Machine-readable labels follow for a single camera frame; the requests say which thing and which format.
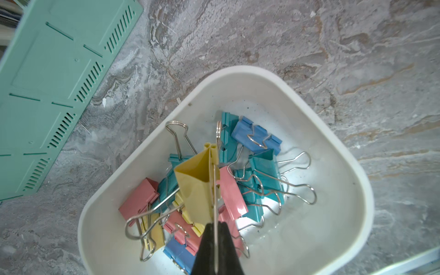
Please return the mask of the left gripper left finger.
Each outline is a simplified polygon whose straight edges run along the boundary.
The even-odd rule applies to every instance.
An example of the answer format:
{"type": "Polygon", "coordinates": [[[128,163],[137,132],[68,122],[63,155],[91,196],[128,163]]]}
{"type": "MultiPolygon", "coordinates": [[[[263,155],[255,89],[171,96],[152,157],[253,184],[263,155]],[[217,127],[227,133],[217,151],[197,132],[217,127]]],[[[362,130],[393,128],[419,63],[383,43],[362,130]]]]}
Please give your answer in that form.
{"type": "Polygon", "coordinates": [[[214,225],[209,223],[202,235],[191,275],[215,275],[214,271],[214,225]]]}

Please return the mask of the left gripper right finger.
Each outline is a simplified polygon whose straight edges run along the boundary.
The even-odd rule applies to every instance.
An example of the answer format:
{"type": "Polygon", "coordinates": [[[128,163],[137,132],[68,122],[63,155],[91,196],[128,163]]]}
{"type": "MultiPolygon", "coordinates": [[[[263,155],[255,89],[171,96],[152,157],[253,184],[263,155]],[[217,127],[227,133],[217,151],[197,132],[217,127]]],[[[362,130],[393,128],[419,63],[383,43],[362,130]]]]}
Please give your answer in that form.
{"type": "Polygon", "coordinates": [[[218,275],[244,275],[226,222],[218,223],[218,275]]]}

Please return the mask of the blue binder clip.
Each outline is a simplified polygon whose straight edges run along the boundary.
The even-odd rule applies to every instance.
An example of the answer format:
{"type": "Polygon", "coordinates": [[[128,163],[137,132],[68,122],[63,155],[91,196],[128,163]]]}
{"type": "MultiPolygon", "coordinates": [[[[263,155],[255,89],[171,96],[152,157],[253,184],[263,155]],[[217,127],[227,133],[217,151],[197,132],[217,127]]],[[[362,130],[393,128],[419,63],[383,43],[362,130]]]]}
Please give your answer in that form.
{"type": "Polygon", "coordinates": [[[169,240],[164,248],[164,254],[179,266],[185,274],[190,275],[195,263],[196,257],[186,250],[175,238],[169,240]]]}
{"type": "Polygon", "coordinates": [[[265,128],[254,124],[243,116],[232,131],[231,137],[254,154],[274,150],[278,155],[281,151],[282,140],[270,134],[265,128]]]}

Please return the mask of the yellow binder clip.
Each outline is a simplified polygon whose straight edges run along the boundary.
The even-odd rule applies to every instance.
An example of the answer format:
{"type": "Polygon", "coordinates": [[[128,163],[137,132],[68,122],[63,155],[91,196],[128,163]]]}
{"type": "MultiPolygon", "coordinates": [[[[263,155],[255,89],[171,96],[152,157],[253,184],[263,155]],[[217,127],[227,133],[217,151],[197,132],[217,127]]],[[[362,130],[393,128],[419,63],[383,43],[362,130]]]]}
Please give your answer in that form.
{"type": "MultiPolygon", "coordinates": [[[[147,229],[160,217],[159,213],[153,213],[137,220],[137,227],[140,234],[144,234],[147,229]]],[[[141,239],[140,261],[148,261],[155,252],[165,245],[165,236],[160,221],[157,222],[145,238],[141,239]]]]}
{"type": "Polygon", "coordinates": [[[196,223],[211,223],[213,273],[219,274],[218,196],[217,170],[218,146],[221,141],[222,124],[217,122],[215,144],[207,143],[197,152],[187,135],[184,136],[194,156],[176,166],[176,178],[190,219],[196,223]]]}

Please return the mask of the teal binder clip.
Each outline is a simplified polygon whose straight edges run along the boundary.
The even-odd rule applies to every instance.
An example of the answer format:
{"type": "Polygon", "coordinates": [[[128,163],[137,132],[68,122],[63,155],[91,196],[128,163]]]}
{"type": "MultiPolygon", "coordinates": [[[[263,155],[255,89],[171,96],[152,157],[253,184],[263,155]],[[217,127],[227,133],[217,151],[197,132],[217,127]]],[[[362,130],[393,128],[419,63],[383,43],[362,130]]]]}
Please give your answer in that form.
{"type": "Polygon", "coordinates": [[[284,204],[284,197],[296,197],[305,204],[314,205],[317,203],[317,193],[309,184],[293,184],[288,182],[286,174],[296,170],[307,170],[311,167],[312,159],[308,152],[303,151],[292,159],[278,161],[274,150],[267,150],[259,154],[250,155],[247,163],[240,170],[233,171],[232,162],[226,166],[228,173],[236,180],[236,182],[244,187],[248,193],[253,193],[259,197],[269,198],[278,203],[279,206],[284,204]],[[279,165],[296,162],[302,157],[306,157],[308,163],[303,166],[294,166],[284,172],[281,172],[279,165]],[[307,188],[313,195],[313,199],[309,200],[299,194],[288,191],[286,187],[307,188]]]}
{"type": "Polygon", "coordinates": [[[265,191],[261,180],[252,173],[251,169],[234,170],[233,176],[248,209],[248,212],[243,214],[241,219],[247,218],[252,220],[252,222],[240,228],[239,232],[249,228],[263,228],[265,224],[264,209],[269,210],[274,215],[281,214],[282,203],[280,196],[274,191],[265,191]],[[275,195],[275,201],[277,202],[277,208],[275,209],[262,202],[263,198],[270,195],[275,195]]]}
{"type": "Polygon", "coordinates": [[[233,130],[239,122],[239,116],[229,112],[222,112],[222,131],[220,146],[220,162],[231,163],[237,159],[238,142],[232,138],[233,130]]]}

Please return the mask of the pink binder clip top tray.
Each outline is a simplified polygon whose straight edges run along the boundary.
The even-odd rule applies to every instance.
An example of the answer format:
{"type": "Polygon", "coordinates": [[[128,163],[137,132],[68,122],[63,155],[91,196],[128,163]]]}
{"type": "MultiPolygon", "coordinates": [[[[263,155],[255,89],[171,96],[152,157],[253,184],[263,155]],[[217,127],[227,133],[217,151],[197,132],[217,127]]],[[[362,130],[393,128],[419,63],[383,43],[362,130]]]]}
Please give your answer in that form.
{"type": "Polygon", "coordinates": [[[159,197],[158,187],[158,182],[145,178],[119,207],[123,218],[128,221],[131,217],[145,212],[159,197]]]}

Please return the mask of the white plastic storage tray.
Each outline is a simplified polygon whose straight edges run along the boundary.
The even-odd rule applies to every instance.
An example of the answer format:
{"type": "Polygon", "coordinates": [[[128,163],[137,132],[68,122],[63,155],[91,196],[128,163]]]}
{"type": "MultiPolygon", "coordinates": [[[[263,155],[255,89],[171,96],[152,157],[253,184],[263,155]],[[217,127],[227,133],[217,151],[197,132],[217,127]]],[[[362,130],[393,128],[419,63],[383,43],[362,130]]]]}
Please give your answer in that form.
{"type": "MultiPolygon", "coordinates": [[[[280,77],[255,66],[233,66],[201,82],[167,120],[189,126],[197,150],[215,141],[222,112],[246,116],[282,140],[281,159],[306,151],[312,164],[287,175],[293,196],[280,215],[265,214],[261,229],[244,232],[247,275],[329,275],[366,243],[374,219],[370,181],[346,146],[280,77]]],[[[163,252],[140,260],[140,242],[124,233],[120,205],[144,178],[160,181],[175,149],[173,136],[157,129],[98,189],[84,207],[79,251],[90,275],[178,275],[163,252]]]]}

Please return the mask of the green file organizer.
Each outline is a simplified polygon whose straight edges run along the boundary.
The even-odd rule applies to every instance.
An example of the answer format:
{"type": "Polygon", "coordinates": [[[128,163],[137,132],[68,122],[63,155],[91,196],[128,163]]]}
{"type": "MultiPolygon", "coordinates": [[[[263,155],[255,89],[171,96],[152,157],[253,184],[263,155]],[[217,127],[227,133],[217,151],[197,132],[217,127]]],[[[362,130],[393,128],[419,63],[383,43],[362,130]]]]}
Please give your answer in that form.
{"type": "Polygon", "coordinates": [[[143,8],[31,1],[1,60],[1,199],[38,192],[143,8]]]}

